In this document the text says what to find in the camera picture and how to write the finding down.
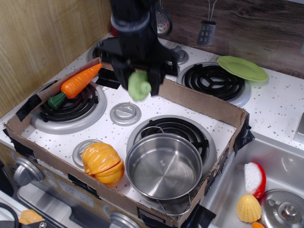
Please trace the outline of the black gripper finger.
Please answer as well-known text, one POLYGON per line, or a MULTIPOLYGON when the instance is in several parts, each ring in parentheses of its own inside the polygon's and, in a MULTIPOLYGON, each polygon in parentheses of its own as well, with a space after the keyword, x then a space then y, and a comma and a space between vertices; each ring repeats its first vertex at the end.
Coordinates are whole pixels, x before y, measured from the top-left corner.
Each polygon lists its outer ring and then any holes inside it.
POLYGON ((121 86, 125 90, 128 90, 129 77, 133 72, 135 72, 135 69, 130 67, 126 62, 120 61, 112 61, 112 67, 121 86))
POLYGON ((148 82, 151 85, 151 96, 158 95, 159 87, 163 83, 165 77, 165 71, 161 68, 151 67, 147 71, 148 82))

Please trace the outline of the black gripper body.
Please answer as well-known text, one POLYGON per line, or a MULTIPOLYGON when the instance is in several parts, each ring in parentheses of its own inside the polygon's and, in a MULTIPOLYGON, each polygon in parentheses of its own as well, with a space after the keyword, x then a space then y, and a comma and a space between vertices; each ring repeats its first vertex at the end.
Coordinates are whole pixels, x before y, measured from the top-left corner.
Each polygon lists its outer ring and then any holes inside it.
POLYGON ((101 51, 102 61, 112 63, 112 66, 118 65, 114 63, 114 59, 116 59, 121 62, 121 65, 142 71, 147 71, 152 67, 159 67, 161 73, 166 75, 177 76, 179 73, 177 54, 164 47, 158 39, 153 41, 143 59, 123 55, 118 38, 102 40, 97 47, 101 51))

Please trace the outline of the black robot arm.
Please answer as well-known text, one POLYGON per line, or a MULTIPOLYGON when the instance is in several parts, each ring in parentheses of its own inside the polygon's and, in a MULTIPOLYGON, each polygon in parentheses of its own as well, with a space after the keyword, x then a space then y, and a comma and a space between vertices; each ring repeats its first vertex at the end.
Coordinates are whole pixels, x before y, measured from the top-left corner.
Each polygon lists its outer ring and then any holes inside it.
POLYGON ((99 42, 102 61, 110 63, 124 89, 135 70, 147 73, 157 95, 166 75, 177 76, 178 55, 159 42, 172 31, 172 21, 158 0, 112 0, 111 24, 117 37, 99 42))

